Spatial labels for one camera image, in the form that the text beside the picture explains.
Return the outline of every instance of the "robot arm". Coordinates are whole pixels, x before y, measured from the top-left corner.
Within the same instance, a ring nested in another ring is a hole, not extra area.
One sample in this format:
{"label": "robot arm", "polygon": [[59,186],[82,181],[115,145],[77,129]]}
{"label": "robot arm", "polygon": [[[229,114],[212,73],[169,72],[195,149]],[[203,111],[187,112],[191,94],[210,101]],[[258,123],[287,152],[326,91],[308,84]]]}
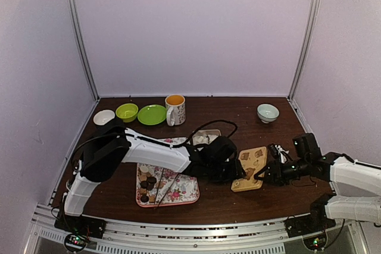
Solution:
{"label": "robot arm", "polygon": [[[125,138],[121,136],[116,140],[112,139],[107,144],[111,144],[109,148],[99,142],[86,147],[85,157],[80,161],[78,172],[74,174],[75,179],[68,187],[64,204],[66,215],[80,216],[92,192],[114,174],[119,163],[140,162],[181,173],[191,162],[190,151],[186,146],[172,148],[167,143],[143,136],[131,129],[127,128],[124,132]],[[82,162],[86,161],[87,164],[82,166]]]}
{"label": "robot arm", "polygon": [[[324,195],[311,205],[315,222],[342,218],[381,224],[380,167],[355,161],[344,154],[331,152],[323,156],[312,133],[296,137],[293,142],[301,159],[283,164],[274,145],[269,145],[275,160],[269,162],[255,178],[283,186],[291,180],[311,175],[329,182],[336,193],[334,196]],[[342,195],[342,186],[349,189],[348,196]],[[367,196],[358,196],[359,193],[367,193]]]}
{"label": "robot arm", "polygon": [[220,136],[202,150],[189,145],[173,145],[125,128],[118,118],[93,135],[83,147],[79,167],[68,182],[64,213],[79,217],[95,188],[111,178],[120,163],[139,162],[199,177],[233,180],[245,176],[241,163],[229,159],[236,154],[230,139]]}

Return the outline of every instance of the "brown table surface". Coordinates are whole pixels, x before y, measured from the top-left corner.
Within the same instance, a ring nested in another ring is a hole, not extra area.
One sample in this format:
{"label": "brown table surface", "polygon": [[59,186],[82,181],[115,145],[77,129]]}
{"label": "brown table surface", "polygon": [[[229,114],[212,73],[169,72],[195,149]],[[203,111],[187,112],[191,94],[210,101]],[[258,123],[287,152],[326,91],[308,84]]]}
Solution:
{"label": "brown table surface", "polygon": [[[116,108],[133,102],[139,108],[149,104],[164,105],[164,98],[107,98],[101,99],[95,113],[103,109]],[[261,103],[275,105],[279,118],[264,124],[257,117],[257,106]],[[238,125],[231,137],[238,150],[281,144],[296,158],[292,138],[304,131],[294,111],[285,98],[186,98],[186,122],[181,126],[169,127],[163,122],[157,126],[145,126],[138,120],[126,124],[137,132],[154,138],[188,137],[207,121],[226,119]],[[231,126],[213,124],[208,128],[218,128],[228,134]],[[96,130],[92,119],[88,122],[80,142],[85,141]],[[57,189],[53,206],[58,205],[65,182],[70,178],[68,165]],[[276,187],[263,184],[261,189],[233,193],[230,184],[214,184],[207,179],[199,179],[200,198],[190,205],[158,208],[141,208],[135,201],[136,164],[121,164],[113,177],[98,186],[88,200],[84,214],[109,219],[160,224],[222,224],[253,222],[265,219],[288,217],[309,212],[310,203],[323,193],[330,192],[328,183],[317,181],[317,186]],[[295,181],[294,185],[311,184],[308,178]]]}

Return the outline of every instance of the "mug handle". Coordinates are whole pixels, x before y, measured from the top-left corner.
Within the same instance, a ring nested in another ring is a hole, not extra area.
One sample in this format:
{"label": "mug handle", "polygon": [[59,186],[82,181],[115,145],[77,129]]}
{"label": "mug handle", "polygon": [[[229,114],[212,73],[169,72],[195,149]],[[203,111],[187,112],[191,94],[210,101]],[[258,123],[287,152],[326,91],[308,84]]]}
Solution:
{"label": "mug handle", "polygon": [[167,110],[167,124],[169,126],[174,126],[174,113],[173,113],[174,109],[173,107],[169,107],[169,109]]}

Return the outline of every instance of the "wooden board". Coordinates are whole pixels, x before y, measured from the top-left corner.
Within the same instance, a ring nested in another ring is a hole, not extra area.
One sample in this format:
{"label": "wooden board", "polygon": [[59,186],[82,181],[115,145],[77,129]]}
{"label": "wooden board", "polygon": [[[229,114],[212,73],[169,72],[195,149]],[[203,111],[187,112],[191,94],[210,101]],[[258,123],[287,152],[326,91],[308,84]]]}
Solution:
{"label": "wooden board", "polygon": [[246,172],[246,177],[233,181],[231,190],[237,193],[246,190],[260,189],[263,182],[256,180],[254,175],[266,165],[267,148],[259,147],[243,150],[239,153],[239,160],[242,164],[242,168]]}

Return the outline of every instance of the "white panel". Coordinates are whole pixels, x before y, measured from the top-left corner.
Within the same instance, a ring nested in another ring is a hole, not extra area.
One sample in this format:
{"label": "white panel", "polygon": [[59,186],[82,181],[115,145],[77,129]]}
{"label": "white panel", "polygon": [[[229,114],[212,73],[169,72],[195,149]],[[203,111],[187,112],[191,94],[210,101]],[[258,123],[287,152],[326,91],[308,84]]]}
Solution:
{"label": "white panel", "polygon": [[66,0],[0,0],[0,253],[20,253],[92,98]]}
{"label": "white panel", "polygon": [[284,96],[310,0],[76,0],[98,92]]}
{"label": "white panel", "polygon": [[380,59],[380,0],[321,0],[296,101],[324,152],[381,165]]}

